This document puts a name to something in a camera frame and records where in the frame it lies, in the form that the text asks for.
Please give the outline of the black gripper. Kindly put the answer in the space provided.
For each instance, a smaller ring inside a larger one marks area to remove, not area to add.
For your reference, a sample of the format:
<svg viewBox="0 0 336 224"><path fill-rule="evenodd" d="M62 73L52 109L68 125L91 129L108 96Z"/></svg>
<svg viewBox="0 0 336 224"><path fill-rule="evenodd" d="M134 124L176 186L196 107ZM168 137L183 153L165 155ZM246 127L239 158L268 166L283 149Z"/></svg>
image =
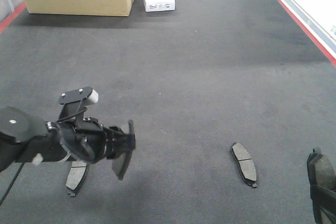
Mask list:
<svg viewBox="0 0 336 224"><path fill-rule="evenodd" d="M57 139L65 152L60 162L82 161L94 164L102 159L111 159L121 164L129 163L135 150L134 122L127 127L103 126L97 119L87 118L58 121Z"/></svg>

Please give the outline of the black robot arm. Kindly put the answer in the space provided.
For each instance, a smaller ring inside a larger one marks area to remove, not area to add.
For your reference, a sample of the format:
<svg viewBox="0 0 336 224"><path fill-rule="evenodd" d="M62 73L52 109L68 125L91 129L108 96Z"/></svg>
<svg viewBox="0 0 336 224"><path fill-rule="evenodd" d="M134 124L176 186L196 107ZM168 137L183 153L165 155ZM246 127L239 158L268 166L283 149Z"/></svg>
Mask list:
<svg viewBox="0 0 336 224"><path fill-rule="evenodd" d="M1 170L12 163L80 161L95 164L102 159L115 163L122 177L136 146L133 121L128 131L105 127L83 112L47 122L14 107L1 108Z"/></svg>

